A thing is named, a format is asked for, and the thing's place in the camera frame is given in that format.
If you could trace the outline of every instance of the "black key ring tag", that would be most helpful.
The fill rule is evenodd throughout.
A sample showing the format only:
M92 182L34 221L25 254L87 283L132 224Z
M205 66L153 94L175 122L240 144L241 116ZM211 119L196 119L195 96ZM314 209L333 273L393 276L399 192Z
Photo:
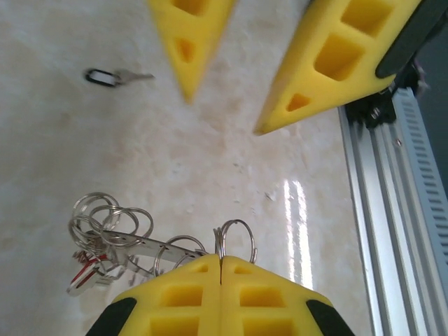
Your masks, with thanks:
M84 73L84 79L98 85L108 88L116 88L118 86L117 76L113 73L102 71L99 69L88 69Z

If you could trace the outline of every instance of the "small key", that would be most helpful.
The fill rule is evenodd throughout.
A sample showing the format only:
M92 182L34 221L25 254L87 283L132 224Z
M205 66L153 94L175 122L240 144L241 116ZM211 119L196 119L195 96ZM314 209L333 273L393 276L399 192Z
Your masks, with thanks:
M107 272L110 272L115 266L108 260L103 260L103 266L105 266ZM77 273L67 288L67 293L70 296L78 296L84 293L87 289L92 288L96 284L110 285L113 281L113 277L104 276L98 273L101 271L101 266L96 260L90 261L84 265L82 270Z
M119 69L115 71L115 77L118 85L125 85L132 81L155 78L151 73L134 73L126 69Z
M100 69L88 69L84 73L84 78L94 84L116 88L121 85L128 84L131 81L141 79L153 79L152 74L137 74L126 69L119 69L114 73L103 71Z

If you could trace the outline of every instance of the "key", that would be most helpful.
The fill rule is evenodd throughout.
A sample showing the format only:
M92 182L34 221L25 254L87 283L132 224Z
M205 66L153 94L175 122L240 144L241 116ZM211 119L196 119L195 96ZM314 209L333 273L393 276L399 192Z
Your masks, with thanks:
M115 71L115 78L118 85L125 85L132 81L154 79L155 77L151 73L134 73L126 69L119 69Z
M110 267L114 267L108 260L103 260L102 262L108 272L111 270ZM97 260L86 263L71 281L70 286L67 288L67 293L70 296L78 296L96 284L104 286L110 285L114 278L112 276L101 275L98 273L101 270L102 267Z
M93 255L86 253L84 250L76 251L72 258L77 260L80 264L85 265L93 258Z
M94 84L107 86L108 88L116 88L118 86L128 84L132 81L154 79L154 75L150 73L134 73L126 69L119 69L114 73L103 71L100 69L87 69L84 73L84 78Z

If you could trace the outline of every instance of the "screw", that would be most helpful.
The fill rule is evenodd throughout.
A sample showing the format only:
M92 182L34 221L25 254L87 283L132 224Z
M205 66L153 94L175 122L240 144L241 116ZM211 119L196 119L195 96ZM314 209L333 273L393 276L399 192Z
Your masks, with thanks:
M377 119L379 117L379 108L374 107L371 116L372 118Z

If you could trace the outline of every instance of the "marble floor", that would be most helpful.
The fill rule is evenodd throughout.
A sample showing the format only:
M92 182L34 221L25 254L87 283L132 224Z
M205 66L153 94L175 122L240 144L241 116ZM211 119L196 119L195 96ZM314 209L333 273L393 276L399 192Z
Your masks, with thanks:
M92 191L149 210L155 239L208 251L213 228L245 220L257 265L371 334L337 112L251 132L305 6L240 0L187 106L142 0L0 0L0 335L84 335L128 287L65 292L80 269L67 221ZM89 67L156 80L114 90L85 82ZM246 258L232 232L229 254Z

